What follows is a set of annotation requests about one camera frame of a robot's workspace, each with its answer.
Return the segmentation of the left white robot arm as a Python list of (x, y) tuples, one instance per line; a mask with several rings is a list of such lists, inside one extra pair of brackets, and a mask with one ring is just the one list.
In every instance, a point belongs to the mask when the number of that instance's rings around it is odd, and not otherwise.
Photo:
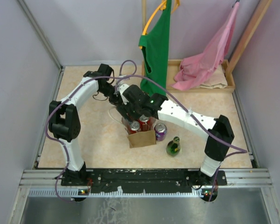
[(95, 93), (102, 93), (112, 105), (121, 102), (112, 82), (108, 82), (113, 74), (113, 68), (102, 63), (97, 71), (86, 72), (81, 82), (69, 95), (49, 104), (46, 136), (57, 141), (63, 150), (66, 168), (62, 175), (71, 178), (78, 185), (85, 184), (88, 179), (77, 140), (81, 130), (78, 111)]

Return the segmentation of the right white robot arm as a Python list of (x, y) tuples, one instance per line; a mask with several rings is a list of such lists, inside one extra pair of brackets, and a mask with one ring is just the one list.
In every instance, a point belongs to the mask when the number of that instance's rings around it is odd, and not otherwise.
[(134, 84), (122, 84), (116, 88), (116, 93), (122, 100), (117, 109), (125, 119), (134, 121), (141, 116), (153, 117), (178, 125), (205, 140), (205, 157), (200, 166), (199, 179), (206, 185), (215, 180), (215, 172), (234, 140), (232, 127), (226, 116), (213, 118), (183, 109), (158, 93), (148, 96)]

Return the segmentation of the red cola can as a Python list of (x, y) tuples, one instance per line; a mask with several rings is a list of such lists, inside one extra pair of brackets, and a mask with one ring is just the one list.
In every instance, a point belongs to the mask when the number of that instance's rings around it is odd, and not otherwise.
[(151, 119), (150, 119), (150, 117), (146, 117), (145, 115), (142, 115), (139, 118), (139, 124), (140, 124), (140, 128), (143, 132), (151, 130)]
[(141, 131), (141, 127), (138, 121), (133, 121), (129, 125), (131, 134)]

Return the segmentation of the watermelon print canvas bag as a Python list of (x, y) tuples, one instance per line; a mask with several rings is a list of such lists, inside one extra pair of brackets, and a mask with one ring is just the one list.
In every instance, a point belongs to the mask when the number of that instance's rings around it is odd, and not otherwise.
[(137, 132), (137, 133), (133, 133), (131, 134), (130, 132), (130, 121), (124, 119), (123, 117), (121, 117), (121, 120), (118, 120), (116, 118), (114, 118), (111, 114), (111, 110), (115, 109), (115, 107), (111, 108), (108, 110), (108, 115), (109, 117), (119, 123), (120, 125), (122, 125), (127, 133), (127, 138), (129, 141), (129, 146), (130, 148), (139, 148), (139, 147), (148, 147), (148, 146), (152, 146), (156, 144), (156, 137), (155, 137), (155, 131), (153, 130), (153, 124), (154, 124), (154, 119), (151, 119), (151, 130), (143, 132)]

